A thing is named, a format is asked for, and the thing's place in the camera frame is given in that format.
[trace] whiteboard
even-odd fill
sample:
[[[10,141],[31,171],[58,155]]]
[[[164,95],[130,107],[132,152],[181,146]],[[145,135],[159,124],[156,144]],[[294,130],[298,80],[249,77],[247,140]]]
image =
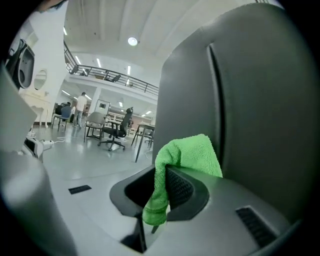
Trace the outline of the whiteboard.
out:
[[[98,99],[95,105],[95,112],[99,112],[106,116],[109,112],[110,102]]]

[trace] power strip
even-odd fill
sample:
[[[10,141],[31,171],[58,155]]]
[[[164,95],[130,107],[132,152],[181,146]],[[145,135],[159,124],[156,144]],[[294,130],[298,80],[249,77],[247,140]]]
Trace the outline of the power strip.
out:
[[[43,145],[43,151],[51,149],[55,144],[52,140],[41,140],[41,143]]]

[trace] table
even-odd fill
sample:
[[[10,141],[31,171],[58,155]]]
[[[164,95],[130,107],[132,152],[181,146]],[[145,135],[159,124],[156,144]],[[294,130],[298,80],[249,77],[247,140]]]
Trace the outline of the table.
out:
[[[138,129],[136,130],[135,135],[133,137],[131,146],[134,144],[135,138],[139,134],[140,127],[143,128],[143,131],[142,131],[141,140],[140,140],[139,147],[138,147],[138,152],[136,153],[135,162],[137,162],[137,160],[138,160],[140,149],[141,149],[141,145],[142,145],[142,141],[144,140],[144,136],[145,136],[145,133],[146,133],[146,129],[149,129],[149,130],[153,131],[151,141],[154,139],[154,134],[155,134],[155,126],[154,125],[147,124],[147,123],[139,123]]]

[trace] handrail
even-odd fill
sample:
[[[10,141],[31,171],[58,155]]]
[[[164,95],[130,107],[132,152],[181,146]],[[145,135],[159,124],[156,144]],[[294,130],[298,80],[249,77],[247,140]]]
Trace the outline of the handrail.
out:
[[[109,81],[112,83],[116,83],[118,85],[122,85],[125,87],[142,91],[147,94],[158,96],[159,88],[157,86],[154,86],[148,82],[142,81],[133,76],[108,70],[101,67],[77,64],[66,42],[63,42],[63,43],[64,43],[64,58],[66,63],[66,69],[71,75],[85,76],[85,77],[96,78],[104,81]]]

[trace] round light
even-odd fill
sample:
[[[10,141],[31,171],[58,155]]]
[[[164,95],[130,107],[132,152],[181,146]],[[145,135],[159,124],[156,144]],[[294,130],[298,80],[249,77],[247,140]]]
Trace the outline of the round light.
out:
[[[129,45],[131,45],[131,46],[136,46],[137,43],[138,43],[138,40],[135,39],[134,37],[130,37],[130,38],[128,39],[128,43],[129,43]]]

